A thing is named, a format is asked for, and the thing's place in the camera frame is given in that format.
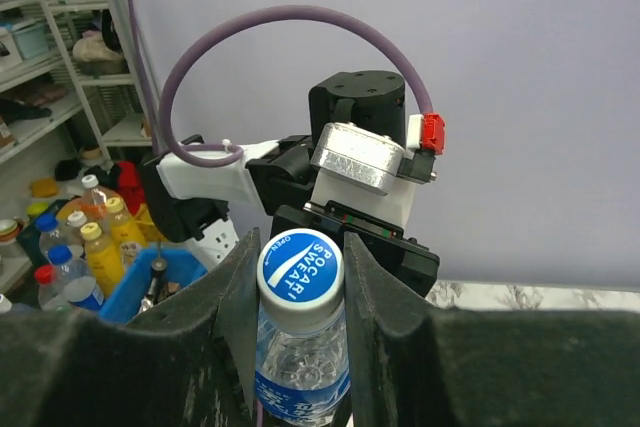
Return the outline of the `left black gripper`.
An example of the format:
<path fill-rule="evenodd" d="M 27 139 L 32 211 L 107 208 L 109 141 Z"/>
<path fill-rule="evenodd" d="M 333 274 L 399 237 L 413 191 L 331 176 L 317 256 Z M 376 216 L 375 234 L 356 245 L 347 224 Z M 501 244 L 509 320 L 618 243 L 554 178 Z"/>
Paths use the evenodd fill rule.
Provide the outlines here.
<path fill-rule="evenodd" d="M 302 208 L 280 206 L 272 217 L 273 235 L 294 228 L 309 228 L 330 237 L 339 247 L 344 235 L 358 235 L 372 256 L 387 272 L 404 282 L 420 296 L 434 286 L 440 258 L 404 230 L 343 205 L 331 202 L 326 208 L 310 203 Z"/>

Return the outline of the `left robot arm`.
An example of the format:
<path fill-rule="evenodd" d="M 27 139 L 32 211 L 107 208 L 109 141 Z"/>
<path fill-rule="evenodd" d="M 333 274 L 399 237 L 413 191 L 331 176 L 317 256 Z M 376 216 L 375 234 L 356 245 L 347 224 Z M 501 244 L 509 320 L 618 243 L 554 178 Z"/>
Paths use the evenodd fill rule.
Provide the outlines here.
<path fill-rule="evenodd" d="M 229 207 L 258 207 L 273 233 L 312 228 L 336 242 L 360 236 L 375 260 L 419 295 L 435 283 L 439 257 L 405 233 L 415 190 L 432 182 L 445 146 L 433 112 L 407 115 L 405 82 L 389 71 L 341 72 L 308 96 L 311 131 L 245 146 L 183 142 L 198 166 L 162 153 L 139 174 L 150 216 L 168 240 L 191 242 L 214 266 L 230 246 Z"/>

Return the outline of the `blue label clear bottle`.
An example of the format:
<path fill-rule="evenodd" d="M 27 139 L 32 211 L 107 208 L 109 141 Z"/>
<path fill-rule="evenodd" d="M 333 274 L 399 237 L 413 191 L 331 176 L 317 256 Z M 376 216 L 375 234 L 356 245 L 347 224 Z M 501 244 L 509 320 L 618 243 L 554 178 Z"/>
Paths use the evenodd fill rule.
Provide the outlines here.
<path fill-rule="evenodd" d="M 328 328 L 292 335 L 260 302 L 254 386 L 270 415 L 293 426 L 327 426 L 350 387 L 345 307 Z"/>

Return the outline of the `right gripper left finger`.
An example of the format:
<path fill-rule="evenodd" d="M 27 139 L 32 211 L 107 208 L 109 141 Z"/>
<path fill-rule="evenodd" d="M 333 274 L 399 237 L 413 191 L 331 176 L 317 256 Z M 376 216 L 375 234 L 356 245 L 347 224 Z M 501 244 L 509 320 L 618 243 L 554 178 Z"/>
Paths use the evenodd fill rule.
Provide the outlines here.
<path fill-rule="evenodd" d="M 5 426 L 249 426 L 258 232 L 126 325 L 76 309 L 1 319 Z"/>

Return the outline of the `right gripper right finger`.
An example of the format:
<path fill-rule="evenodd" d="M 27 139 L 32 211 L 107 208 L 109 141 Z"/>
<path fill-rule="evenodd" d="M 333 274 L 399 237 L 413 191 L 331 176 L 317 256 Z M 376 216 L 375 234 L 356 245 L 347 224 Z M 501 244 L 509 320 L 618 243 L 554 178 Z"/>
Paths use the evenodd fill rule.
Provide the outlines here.
<path fill-rule="evenodd" d="M 358 426 L 635 426 L 639 317 L 429 304 L 345 237 Z"/>

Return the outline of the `blue white bottle cap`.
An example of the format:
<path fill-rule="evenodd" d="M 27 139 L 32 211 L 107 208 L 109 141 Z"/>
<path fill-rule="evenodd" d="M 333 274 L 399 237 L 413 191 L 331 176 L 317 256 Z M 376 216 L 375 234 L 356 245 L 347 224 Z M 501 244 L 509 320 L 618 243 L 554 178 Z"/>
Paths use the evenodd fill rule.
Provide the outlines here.
<path fill-rule="evenodd" d="M 275 235 L 257 264 L 262 309 L 279 330 L 311 335 L 330 326 L 344 305 L 340 247 L 326 234 L 295 228 Z"/>

